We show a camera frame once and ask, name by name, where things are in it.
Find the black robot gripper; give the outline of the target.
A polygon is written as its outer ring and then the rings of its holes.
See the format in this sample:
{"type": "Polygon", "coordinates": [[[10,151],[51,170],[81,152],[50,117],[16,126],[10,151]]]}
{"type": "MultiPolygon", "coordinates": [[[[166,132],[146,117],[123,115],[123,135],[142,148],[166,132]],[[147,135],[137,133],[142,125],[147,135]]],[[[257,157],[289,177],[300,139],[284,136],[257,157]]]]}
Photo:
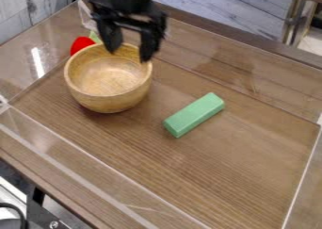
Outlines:
{"type": "MultiPolygon", "coordinates": [[[[159,52],[162,39],[165,38],[167,14],[161,10],[153,0],[98,0],[110,5],[118,12],[117,22],[126,19],[133,26],[137,22],[147,21],[139,26],[141,46],[139,60],[147,62],[159,52]]],[[[111,21],[97,17],[97,29],[105,47],[110,53],[115,53],[123,43],[121,27],[111,21]]]]}

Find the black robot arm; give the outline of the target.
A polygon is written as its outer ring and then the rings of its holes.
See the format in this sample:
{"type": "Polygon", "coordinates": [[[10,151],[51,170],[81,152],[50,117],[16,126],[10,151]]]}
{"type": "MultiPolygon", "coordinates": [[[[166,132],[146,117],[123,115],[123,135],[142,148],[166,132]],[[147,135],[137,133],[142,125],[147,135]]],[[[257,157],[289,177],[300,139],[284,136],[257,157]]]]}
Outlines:
{"type": "Polygon", "coordinates": [[[122,29],[141,36],[139,61],[159,52],[167,28],[167,14],[153,0],[90,0],[93,20],[105,47],[115,53],[123,44],[122,29]]]}

